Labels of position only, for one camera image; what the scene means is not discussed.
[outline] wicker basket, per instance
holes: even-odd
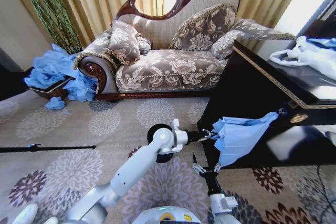
[[[33,87],[28,88],[34,90],[39,96],[48,100],[50,100],[52,97],[62,97],[62,99],[64,99],[68,96],[68,90],[63,89],[63,87],[68,83],[68,81],[72,79],[73,77],[67,76],[64,81],[58,81],[47,89],[39,89]]]

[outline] floral pillow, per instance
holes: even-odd
[[[248,38],[249,35],[243,31],[230,30],[212,45],[211,52],[218,60],[223,60],[232,53],[233,42],[235,39]]]
[[[112,33],[105,54],[115,57],[123,65],[132,65],[140,60],[137,41],[138,32],[134,27],[119,20],[112,22]]]
[[[151,41],[140,36],[137,36],[136,40],[138,41],[140,55],[147,55],[151,50]]]
[[[248,34],[252,39],[294,39],[289,33],[281,33],[266,26],[256,23],[253,19],[239,19],[233,26],[234,30],[240,30]]]
[[[180,25],[169,48],[209,50],[218,38],[231,29],[235,18],[236,10],[229,4],[214,5],[198,12]]]

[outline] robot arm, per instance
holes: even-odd
[[[205,136],[200,137],[197,132],[179,130],[178,119],[174,119],[173,121],[173,130],[165,127],[157,129],[153,134],[153,141],[149,145],[138,149],[138,151],[117,170],[110,183],[95,186],[69,209],[67,212],[68,221],[66,223],[103,223],[107,216],[105,207],[112,207],[117,204],[127,191],[155,164],[158,155],[179,152],[183,145],[189,144],[190,142],[203,141],[211,136],[209,131],[204,133]],[[217,182],[216,176],[219,172],[219,166],[215,167],[214,170],[206,170],[197,165],[195,156],[193,156],[193,158],[194,169],[206,179],[209,187],[208,195],[211,200],[211,209],[215,223],[240,223],[230,215],[231,209],[237,205],[235,198],[225,197],[224,192]]]
[[[95,186],[76,202],[67,212],[67,219],[101,223],[100,220],[104,219],[107,214],[104,208],[114,206],[146,174],[155,164],[160,150],[165,150],[164,152],[161,151],[162,153],[168,153],[174,145],[177,146],[178,144],[173,132],[166,128],[158,129],[154,133],[153,141],[135,152],[117,170],[110,183]],[[100,218],[94,222],[89,222],[88,216],[92,215],[92,212],[95,212],[94,214]]]

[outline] sticker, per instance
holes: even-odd
[[[160,220],[175,220],[174,216],[169,213],[169,212],[164,212],[161,217]]]
[[[184,214],[183,217],[185,220],[191,221],[191,216]]]

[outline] rug pattern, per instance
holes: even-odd
[[[120,102],[66,101],[59,111],[44,109],[46,100],[32,91],[0,102],[1,147],[93,145],[95,150],[8,153],[0,155],[0,224],[12,223],[27,205],[38,203],[34,223],[66,211],[114,172],[141,146],[148,129],[179,118],[182,129],[196,130],[208,98],[137,99]],[[206,165],[201,143],[191,144],[165,164],[155,164],[108,209],[106,223],[131,223],[155,206],[181,206],[203,223],[214,223],[207,186],[192,169],[192,153]],[[218,180],[235,196],[234,216],[243,224],[336,223],[336,166],[227,169]]]

